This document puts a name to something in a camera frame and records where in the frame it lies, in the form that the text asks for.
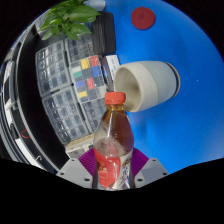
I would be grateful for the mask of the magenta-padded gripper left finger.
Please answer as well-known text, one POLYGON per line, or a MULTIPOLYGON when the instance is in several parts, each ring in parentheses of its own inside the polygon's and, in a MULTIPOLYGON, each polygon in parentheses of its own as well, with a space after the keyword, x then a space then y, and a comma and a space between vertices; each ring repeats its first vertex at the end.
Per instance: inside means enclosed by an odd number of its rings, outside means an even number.
POLYGON ((94 149, 90 149, 79 158, 70 158, 57 175, 81 187, 96 189, 98 182, 96 166, 94 149))

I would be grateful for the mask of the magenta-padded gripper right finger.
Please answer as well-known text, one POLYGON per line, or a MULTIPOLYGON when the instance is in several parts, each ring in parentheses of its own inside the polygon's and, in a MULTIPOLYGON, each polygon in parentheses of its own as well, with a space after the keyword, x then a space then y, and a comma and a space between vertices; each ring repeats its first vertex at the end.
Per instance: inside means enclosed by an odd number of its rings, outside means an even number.
POLYGON ((131 189, 146 186, 168 174, 167 169, 157 158, 148 158, 140 150, 133 150, 129 177, 131 189))

